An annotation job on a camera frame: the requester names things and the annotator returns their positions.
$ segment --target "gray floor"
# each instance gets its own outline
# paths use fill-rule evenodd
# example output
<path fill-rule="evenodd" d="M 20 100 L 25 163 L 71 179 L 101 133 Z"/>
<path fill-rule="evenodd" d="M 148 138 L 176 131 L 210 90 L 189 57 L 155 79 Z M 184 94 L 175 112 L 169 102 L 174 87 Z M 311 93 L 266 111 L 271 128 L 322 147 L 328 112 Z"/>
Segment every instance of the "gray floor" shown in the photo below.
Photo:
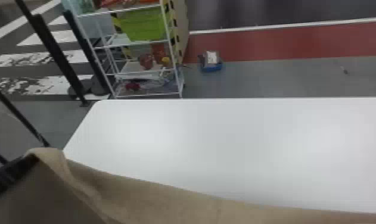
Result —
<path fill-rule="evenodd" d="M 376 97 L 376 57 L 233 62 L 209 74 L 197 64 L 189 66 L 184 98 Z M 88 112 L 79 104 L 15 102 L 57 148 L 65 146 Z M 0 103 L 0 153 L 14 159 L 33 147 L 40 144 Z"/>
<path fill-rule="evenodd" d="M 376 96 L 376 57 L 234 62 L 209 74 L 190 66 L 185 98 Z"/>

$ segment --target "green plastic bin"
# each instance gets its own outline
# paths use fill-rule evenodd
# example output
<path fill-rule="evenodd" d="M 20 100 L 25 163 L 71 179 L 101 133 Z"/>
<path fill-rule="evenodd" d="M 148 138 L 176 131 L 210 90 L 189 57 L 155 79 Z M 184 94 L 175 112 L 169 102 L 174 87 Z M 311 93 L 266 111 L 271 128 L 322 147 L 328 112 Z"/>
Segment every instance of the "green plastic bin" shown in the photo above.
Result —
<path fill-rule="evenodd" d="M 156 41 L 166 38 L 163 15 L 160 7 L 128 11 L 113 18 L 115 26 L 121 28 L 131 41 Z"/>

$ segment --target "beige fabric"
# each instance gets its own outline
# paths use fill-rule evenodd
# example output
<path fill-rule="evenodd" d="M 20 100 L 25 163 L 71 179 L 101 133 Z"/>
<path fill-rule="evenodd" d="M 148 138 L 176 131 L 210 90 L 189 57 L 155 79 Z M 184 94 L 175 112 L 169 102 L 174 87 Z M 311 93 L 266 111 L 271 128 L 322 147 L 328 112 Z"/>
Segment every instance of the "beige fabric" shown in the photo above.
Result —
<path fill-rule="evenodd" d="M 376 214 L 257 206 L 100 172 L 34 149 L 42 161 L 0 197 L 0 224 L 376 223 Z"/>

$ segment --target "table top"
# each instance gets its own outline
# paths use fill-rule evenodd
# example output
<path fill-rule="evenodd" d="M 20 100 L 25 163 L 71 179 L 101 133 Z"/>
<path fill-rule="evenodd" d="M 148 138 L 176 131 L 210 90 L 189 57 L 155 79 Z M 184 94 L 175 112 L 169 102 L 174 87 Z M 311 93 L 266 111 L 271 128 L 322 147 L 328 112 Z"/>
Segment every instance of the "table top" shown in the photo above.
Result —
<path fill-rule="evenodd" d="M 227 199 L 376 212 L 376 98 L 100 101 L 64 152 Z"/>

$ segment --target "white wire shelving unit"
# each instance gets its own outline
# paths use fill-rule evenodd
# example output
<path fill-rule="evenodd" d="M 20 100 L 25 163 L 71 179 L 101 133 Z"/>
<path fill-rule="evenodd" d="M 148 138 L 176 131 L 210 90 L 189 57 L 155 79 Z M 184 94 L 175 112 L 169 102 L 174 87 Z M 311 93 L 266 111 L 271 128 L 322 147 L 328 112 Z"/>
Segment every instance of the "white wire shelving unit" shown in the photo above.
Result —
<path fill-rule="evenodd" d="M 136 3 L 129 8 L 112 6 L 111 8 L 95 7 L 94 1 L 99 0 L 68 0 L 71 12 L 79 29 L 94 52 L 94 58 L 99 65 L 112 98 L 145 97 L 156 95 L 177 95 L 182 98 L 184 90 L 184 74 L 178 64 L 178 52 L 174 47 L 173 31 L 175 25 L 170 16 L 170 0 L 159 0 L 156 3 Z M 118 32 L 111 22 L 110 15 L 122 14 L 136 10 L 159 8 L 164 23 L 162 39 L 146 41 L 131 41 L 127 33 Z M 139 62 L 140 55 L 153 56 L 152 44 L 164 44 L 168 65 L 157 64 L 146 70 Z M 131 82 L 140 80 L 139 89 L 128 89 Z"/>

